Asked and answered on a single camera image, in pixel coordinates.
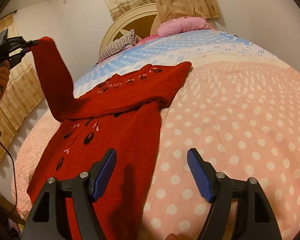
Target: blue gripper pad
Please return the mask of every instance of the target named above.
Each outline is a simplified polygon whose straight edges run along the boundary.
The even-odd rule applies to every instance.
[[[116,163],[117,163],[117,152],[115,150],[112,150],[108,159],[103,165],[99,173],[99,176],[95,181],[94,192],[92,195],[95,201],[97,201],[98,198],[101,198],[103,196]]]
[[[196,148],[188,150],[187,161],[200,195],[209,203],[215,199],[215,169],[211,163],[203,161]]]

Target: curtain rod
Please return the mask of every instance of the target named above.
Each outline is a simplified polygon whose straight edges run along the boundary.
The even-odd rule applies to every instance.
[[[13,12],[11,12],[11,13],[7,14],[6,16],[4,16],[4,17],[0,18],[0,21],[1,21],[3,18],[5,18],[5,17],[7,17],[7,16],[9,16],[9,15],[11,15],[11,14],[14,14],[14,13],[16,13],[17,11],[18,11],[18,10],[15,10],[15,11],[13,11]]]

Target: metal screw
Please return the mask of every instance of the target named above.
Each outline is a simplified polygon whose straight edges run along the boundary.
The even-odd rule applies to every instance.
[[[54,178],[54,177],[51,177],[51,178],[49,178],[48,180],[47,180],[47,182],[49,183],[49,184],[52,184],[52,183],[54,183],[56,181],[56,179]]]
[[[84,179],[84,178],[88,177],[88,175],[89,175],[89,173],[87,173],[86,171],[81,172],[80,173],[80,178]]]
[[[223,179],[225,177],[225,174],[223,172],[217,172],[217,177],[219,179]]]
[[[257,184],[258,182],[255,178],[250,178],[249,181],[251,184]]]

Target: headboard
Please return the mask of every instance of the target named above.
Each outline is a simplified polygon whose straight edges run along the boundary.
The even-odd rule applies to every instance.
[[[215,25],[207,20],[210,26]],[[157,29],[161,24],[158,15],[157,5],[155,3],[145,4],[131,9],[130,11],[122,14],[108,29],[104,36],[100,51],[107,46],[111,41],[114,41],[131,29],[134,29],[136,36],[141,39],[157,34]]]

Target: bed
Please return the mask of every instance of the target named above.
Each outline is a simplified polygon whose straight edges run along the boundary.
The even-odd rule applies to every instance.
[[[133,9],[114,22],[100,49],[131,28],[140,38],[153,35],[159,24],[155,4]],[[183,61],[190,61],[193,70],[170,108],[161,112],[159,152],[138,239],[199,235],[210,204],[200,196],[187,165],[191,147],[231,178],[255,177],[274,210],[282,239],[293,239],[300,230],[300,73],[275,55],[228,33],[181,33],[101,62],[74,84],[74,95],[85,94],[114,73]],[[59,126],[48,110],[19,151],[17,210],[24,219],[32,206],[27,187]],[[235,211],[234,202],[225,239],[231,238]]]

